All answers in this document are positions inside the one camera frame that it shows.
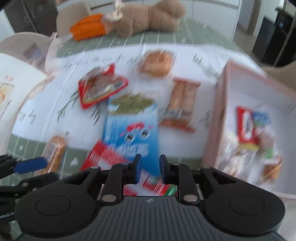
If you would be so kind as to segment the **long bread loaf pack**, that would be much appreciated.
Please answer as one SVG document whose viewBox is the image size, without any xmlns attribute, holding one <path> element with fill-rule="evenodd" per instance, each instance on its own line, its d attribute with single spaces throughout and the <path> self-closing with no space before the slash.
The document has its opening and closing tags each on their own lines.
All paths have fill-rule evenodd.
<svg viewBox="0 0 296 241">
<path fill-rule="evenodd" d="M 56 172 L 66 152 L 69 141 L 69 133 L 58 133 L 54 135 L 45 145 L 42 157 L 47 160 L 47 166 L 39 170 L 38 175 Z"/>
</svg>

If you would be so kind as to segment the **red striped snack packet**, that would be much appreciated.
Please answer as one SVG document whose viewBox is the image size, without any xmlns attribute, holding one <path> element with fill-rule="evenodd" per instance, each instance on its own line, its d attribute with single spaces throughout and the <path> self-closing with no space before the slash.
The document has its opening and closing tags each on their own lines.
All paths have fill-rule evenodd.
<svg viewBox="0 0 296 241">
<path fill-rule="evenodd" d="M 123 195 L 125 196 L 176 196 L 177 187 L 162 183 L 161 177 L 154 176 L 144 170 L 144 161 L 142 160 L 142 171 L 138 184 L 133 183 L 133 160 L 128 161 L 119 154 L 113 147 L 108 147 L 102 141 L 98 141 L 90 151 L 80 170 L 91 167 L 99 167 L 100 170 L 110 170 L 114 165 L 123 167 L 123 178 L 125 185 Z"/>
</svg>

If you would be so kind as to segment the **blue seaweed snack bag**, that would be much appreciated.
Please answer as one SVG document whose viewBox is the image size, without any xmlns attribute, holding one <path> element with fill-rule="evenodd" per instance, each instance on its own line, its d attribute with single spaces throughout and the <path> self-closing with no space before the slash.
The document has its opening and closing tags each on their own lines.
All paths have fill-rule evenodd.
<svg viewBox="0 0 296 241">
<path fill-rule="evenodd" d="M 103 142 L 128 161 L 142 156 L 142 168 L 159 176 L 159 93 L 126 92 L 107 102 Z"/>
</svg>

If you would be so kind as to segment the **biscuit pack red ends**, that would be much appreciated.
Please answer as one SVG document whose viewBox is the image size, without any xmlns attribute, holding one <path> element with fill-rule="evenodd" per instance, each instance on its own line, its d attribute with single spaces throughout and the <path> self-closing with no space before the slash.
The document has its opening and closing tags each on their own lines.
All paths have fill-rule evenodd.
<svg viewBox="0 0 296 241">
<path fill-rule="evenodd" d="M 197 90 L 201 86 L 201 82 L 175 77 L 173 84 L 170 101 L 159 126 L 194 133 L 196 129 L 192 127 L 191 121 Z"/>
</svg>

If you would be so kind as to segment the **small red spicy snack packet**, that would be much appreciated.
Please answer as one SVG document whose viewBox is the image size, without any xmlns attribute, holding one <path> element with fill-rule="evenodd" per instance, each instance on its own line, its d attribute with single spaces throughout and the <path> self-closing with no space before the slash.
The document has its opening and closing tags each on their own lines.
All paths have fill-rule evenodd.
<svg viewBox="0 0 296 241">
<path fill-rule="evenodd" d="M 252 110 L 243 106 L 236 107 L 237 113 L 237 134 L 239 146 L 243 149 L 258 150 L 256 132 L 252 118 Z"/>
</svg>

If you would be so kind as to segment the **red meat snack bag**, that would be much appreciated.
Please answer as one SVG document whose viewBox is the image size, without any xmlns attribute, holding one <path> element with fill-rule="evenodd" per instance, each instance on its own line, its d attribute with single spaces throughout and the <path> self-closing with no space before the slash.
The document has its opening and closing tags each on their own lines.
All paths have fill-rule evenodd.
<svg viewBox="0 0 296 241">
<path fill-rule="evenodd" d="M 115 73 L 115 64 L 96 66 L 78 81 L 78 93 L 83 109 L 87 109 L 117 94 L 129 85 L 122 75 Z"/>
</svg>

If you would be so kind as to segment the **round bread bun pack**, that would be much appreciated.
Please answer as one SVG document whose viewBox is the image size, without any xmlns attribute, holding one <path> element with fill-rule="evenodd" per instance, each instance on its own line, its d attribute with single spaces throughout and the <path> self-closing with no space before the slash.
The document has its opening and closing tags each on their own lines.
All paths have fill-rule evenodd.
<svg viewBox="0 0 296 241">
<path fill-rule="evenodd" d="M 152 77 L 166 77 L 170 74 L 177 54 L 168 50 L 146 51 L 141 57 L 137 70 Z"/>
</svg>

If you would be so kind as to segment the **small cake clear blue pack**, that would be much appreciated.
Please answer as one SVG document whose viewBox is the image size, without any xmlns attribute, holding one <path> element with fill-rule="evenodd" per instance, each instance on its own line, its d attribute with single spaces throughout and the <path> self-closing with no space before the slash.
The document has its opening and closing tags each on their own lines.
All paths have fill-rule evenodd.
<svg viewBox="0 0 296 241">
<path fill-rule="evenodd" d="M 276 135 L 271 126 L 271 117 L 267 112 L 255 110 L 252 112 L 253 124 L 255 127 L 256 143 L 263 159 L 273 159 L 278 151 L 276 150 Z"/>
</svg>

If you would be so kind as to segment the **small orange candy packet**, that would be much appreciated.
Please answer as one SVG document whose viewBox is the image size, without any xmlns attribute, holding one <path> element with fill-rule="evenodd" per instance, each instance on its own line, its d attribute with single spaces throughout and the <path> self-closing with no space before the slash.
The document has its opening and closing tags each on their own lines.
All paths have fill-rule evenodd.
<svg viewBox="0 0 296 241">
<path fill-rule="evenodd" d="M 276 182 L 280 174 L 283 161 L 283 157 L 277 156 L 274 159 L 270 159 L 264 163 L 261 178 L 263 183 L 274 184 Z"/>
</svg>

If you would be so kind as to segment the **white printed table runner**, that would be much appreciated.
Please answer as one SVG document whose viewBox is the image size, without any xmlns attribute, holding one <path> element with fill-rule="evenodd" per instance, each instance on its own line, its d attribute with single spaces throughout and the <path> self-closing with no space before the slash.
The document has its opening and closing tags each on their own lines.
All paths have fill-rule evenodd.
<svg viewBox="0 0 296 241">
<path fill-rule="evenodd" d="M 141 57 L 147 51 L 155 50 L 173 54 L 173 67 L 164 78 L 152 78 L 137 69 Z M 58 76 L 35 98 L 27 101 L 19 112 L 7 151 L 26 159 L 37 157 L 54 135 L 64 135 L 71 149 L 88 151 L 103 138 L 107 102 L 125 94 L 141 95 L 143 101 L 154 100 L 158 117 L 152 123 L 139 121 L 134 129 L 153 129 L 161 154 L 201 157 L 208 137 L 217 77 L 229 60 L 262 73 L 262 69 L 246 54 L 215 45 L 131 45 L 61 58 Z M 78 91 L 79 80 L 86 78 L 91 70 L 107 69 L 111 64 L 115 66 L 113 82 L 90 94 L 101 97 L 101 101 L 83 108 Z M 169 103 L 174 77 L 201 82 L 191 122 L 196 129 L 193 134 L 158 127 Z"/>
</svg>

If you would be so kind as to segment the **cream tote bag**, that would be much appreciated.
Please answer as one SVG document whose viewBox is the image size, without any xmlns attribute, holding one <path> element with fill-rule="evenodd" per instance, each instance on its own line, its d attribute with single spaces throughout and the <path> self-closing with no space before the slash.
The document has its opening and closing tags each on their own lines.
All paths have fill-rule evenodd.
<svg viewBox="0 0 296 241">
<path fill-rule="evenodd" d="M 1 42 L 1 154 L 22 106 L 53 79 L 48 51 L 55 38 L 56 33 L 22 32 Z"/>
</svg>

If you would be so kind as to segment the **pink cardboard box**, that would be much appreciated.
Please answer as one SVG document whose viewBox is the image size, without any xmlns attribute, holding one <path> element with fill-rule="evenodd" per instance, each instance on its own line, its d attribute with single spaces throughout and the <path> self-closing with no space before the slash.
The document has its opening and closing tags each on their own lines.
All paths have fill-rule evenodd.
<svg viewBox="0 0 296 241">
<path fill-rule="evenodd" d="M 295 200 L 295 91 L 228 61 L 216 83 L 202 165 Z"/>
</svg>

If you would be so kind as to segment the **orange tissue pouch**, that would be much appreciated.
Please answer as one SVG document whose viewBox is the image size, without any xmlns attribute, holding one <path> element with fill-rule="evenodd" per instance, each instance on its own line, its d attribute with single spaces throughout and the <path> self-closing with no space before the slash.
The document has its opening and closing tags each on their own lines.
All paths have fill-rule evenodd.
<svg viewBox="0 0 296 241">
<path fill-rule="evenodd" d="M 96 14 L 87 16 L 72 25 L 70 33 L 73 35 L 74 40 L 81 41 L 106 35 L 107 32 L 102 19 L 102 14 Z"/>
</svg>

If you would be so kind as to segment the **brown plush rabbit toy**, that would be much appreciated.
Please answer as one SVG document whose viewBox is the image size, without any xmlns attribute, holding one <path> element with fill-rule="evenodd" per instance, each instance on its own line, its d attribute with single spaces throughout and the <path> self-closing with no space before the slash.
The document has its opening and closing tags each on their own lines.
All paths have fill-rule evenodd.
<svg viewBox="0 0 296 241">
<path fill-rule="evenodd" d="M 103 16 L 102 21 L 116 30 L 121 38 L 144 31 L 176 32 L 186 9 L 180 1 L 159 1 L 154 5 L 124 5 L 115 1 L 115 10 Z"/>
</svg>

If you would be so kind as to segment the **black water dispenser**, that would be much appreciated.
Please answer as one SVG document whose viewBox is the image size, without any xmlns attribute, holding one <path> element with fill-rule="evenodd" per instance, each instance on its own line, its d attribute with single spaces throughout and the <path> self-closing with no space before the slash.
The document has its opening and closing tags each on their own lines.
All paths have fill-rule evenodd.
<svg viewBox="0 0 296 241">
<path fill-rule="evenodd" d="M 271 66 L 275 64 L 281 52 L 293 21 L 291 15 L 286 11 L 279 8 L 276 11 L 277 16 L 274 23 L 267 17 L 263 18 L 252 50 L 261 63 Z M 293 61 L 295 61 L 295 30 L 293 30 L 289 42 L 276 66 L 286 66 Z"/>
</svg>

